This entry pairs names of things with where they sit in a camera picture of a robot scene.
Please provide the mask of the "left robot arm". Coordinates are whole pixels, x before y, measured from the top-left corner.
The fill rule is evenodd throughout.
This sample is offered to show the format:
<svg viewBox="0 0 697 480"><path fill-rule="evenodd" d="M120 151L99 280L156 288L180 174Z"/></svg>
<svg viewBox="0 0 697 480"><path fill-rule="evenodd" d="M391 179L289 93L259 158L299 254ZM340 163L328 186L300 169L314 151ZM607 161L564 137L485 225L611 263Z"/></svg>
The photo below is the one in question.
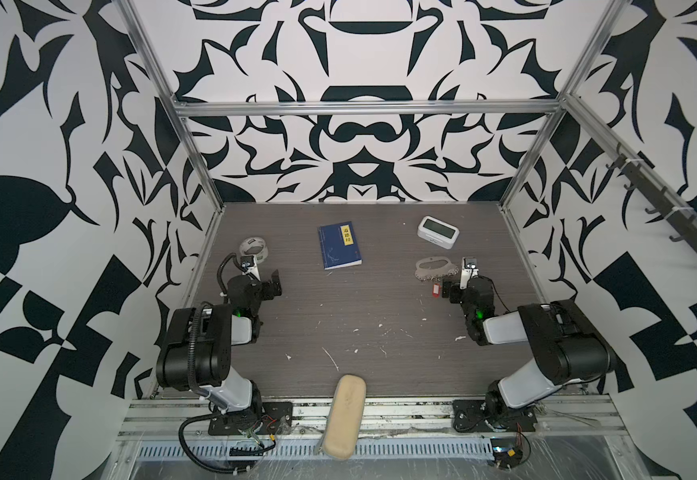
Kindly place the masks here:
<svg viewBox="0 0 697 480"><path fill-rule="evenodd" d="M262 417L258 386L232 366L232 349L260 338L260 309L282 296L278 270L260 277L252 255L226 256L216 271L218 303L176 310L156 360L158 386L190 392L221 416Z"/></svg>

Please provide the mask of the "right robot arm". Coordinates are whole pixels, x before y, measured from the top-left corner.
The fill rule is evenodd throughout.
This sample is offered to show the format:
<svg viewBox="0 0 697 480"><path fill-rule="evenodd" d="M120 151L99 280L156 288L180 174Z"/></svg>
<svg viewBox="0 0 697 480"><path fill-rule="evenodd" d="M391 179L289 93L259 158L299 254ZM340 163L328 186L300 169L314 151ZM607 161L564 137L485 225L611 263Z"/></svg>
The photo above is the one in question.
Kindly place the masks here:
<svg viewBox="0 0 697 480"><path fill-rule="evenodd" d="M534 430L538 402L568 385L588 384L615 369L616 354L572 300L532 303L497 315L490 280L446 281L442 296L461 307L468 337L480 346L525 343L532 360L498 379L479 401L453 402L453 428L474 431Z"/></svg>

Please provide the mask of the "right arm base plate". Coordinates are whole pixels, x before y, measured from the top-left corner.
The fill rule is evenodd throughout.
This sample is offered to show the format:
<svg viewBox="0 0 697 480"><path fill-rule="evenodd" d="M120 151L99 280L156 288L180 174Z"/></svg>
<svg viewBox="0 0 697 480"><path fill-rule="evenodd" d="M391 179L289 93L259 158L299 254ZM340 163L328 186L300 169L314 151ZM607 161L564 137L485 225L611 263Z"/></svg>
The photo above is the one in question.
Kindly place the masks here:
<svg viewBox="0 0 697 480"><path fill-rule="evenodd" d="M458 433L534 432L537 415L533 405L511 409L498 401L458 399L452 402L452 428Z"/></svg>

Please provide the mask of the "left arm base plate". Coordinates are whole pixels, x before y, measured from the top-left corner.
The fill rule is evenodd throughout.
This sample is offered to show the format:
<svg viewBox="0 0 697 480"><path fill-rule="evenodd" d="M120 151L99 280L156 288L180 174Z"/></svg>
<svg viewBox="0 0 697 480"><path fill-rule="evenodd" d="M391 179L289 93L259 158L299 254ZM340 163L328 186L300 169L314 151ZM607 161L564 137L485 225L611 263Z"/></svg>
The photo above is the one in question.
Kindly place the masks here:
<svg viewBox="0 0 697 480"><path fill-rule="evenodd" d="M210 436L242 435L254 432L276 435L292 427L294 404L292 402L262 402L242 411L220 414L210 420Z"/></svg>

